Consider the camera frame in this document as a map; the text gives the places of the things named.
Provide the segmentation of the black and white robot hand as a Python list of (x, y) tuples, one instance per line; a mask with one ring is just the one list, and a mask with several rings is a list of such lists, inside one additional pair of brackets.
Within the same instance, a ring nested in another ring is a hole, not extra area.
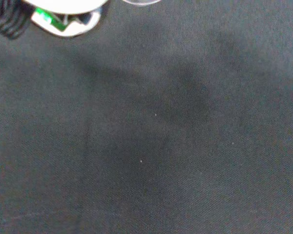
[(95, 29), (107, 13), (108, 0), (0, 0), (0, 34), (17, 39), (30, 24), (60, 38)]

